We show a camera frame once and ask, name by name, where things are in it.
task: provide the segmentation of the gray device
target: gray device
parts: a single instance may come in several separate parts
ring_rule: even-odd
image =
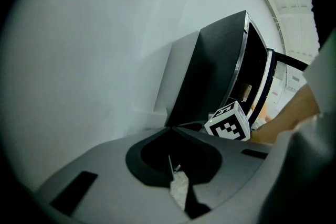
[[[323,204],[316,201],[316,188],[325,186],[316,183],[334,178],[328,174],[335,156],[334,118],[316,116],[282,133],[274,146],[186,128],[149,130],[90,149],[46,180],[36,197],[57,222],[274,223],[287,213],[298,219],[300,210]],[[185,211],[169,193],[174,163],[190,181]],[[52,204],[64,192],[70,193],[65,203],[76,195],[67,188],[83,172],[97,176],[89,176],[95,178],[89,183],[84,179],[77,189],[84,195],[79,193],[75,206],[70,202],[68,215],[60,213]]]

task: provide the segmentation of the white curved ceiling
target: white curved ceiling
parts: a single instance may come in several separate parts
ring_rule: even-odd
[[[286,54],[310,64],[318,54],[311,0],[267,0],[279,25]]]

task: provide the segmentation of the human arm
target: human arm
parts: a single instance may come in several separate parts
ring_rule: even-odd
[[[292,130],[300,122],[319,113],[314,95],[305,84],[273,120],[251,133],[250,141],[273,144],[279,133]]]

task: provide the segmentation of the black recessed hole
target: black recessed hole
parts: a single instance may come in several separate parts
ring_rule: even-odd
[[[254,150],[249,150],[249,149],[243,150],[242,153],[245,154],[245,155],[248,155],[248,156],[259,158],[259,159],[266,159],[266,157],[268,155],[265,152],[254,151]]]
[[[170,130],[156,138],[147,138],[133,145],[126,157],[132,174],[149,186],[170,187],[173,171],[183,170],[188,177],[184,211],[196,218],[210,209],[197,201],[193,185],[208,183],[222,163],[219,151],[179,130]]]
[[[79,202],[96,180],[97,174],[81,172],[50,205],[67,216],[71,216]]]

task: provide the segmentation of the gray plastic surface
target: gray plastic surface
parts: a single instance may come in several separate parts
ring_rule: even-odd
[[[162,129],[94,147],[51,176],[37,195],[50,203],[87,170],[97,173],[98,178],[71,216],[84,223],[273,223],[289,210],[294,198],[313,207],[320,202],[309,196],[309,186],[334,162],[334,118],[335,114],[316,116],[296,131],[281,133],[273,147],[180,129],[215,146],[223,158],[220,170],[208,184],[194,186],[198,202],[212,209],[194,220],[178,207],[167,188],[142,184],[125,164],[130,146]],[[242,154],[246,148],[270,151],[263,160]],[[300,200],[303,191],[308,196]]]
[[[37,195],[50,203],[78,174],[98,174],[72,218],[84,223],[181,223],[189,217],[178,207],[168,188],[149,187],[128,170],[128,149],[162,129],[100,144],[52,175]]]

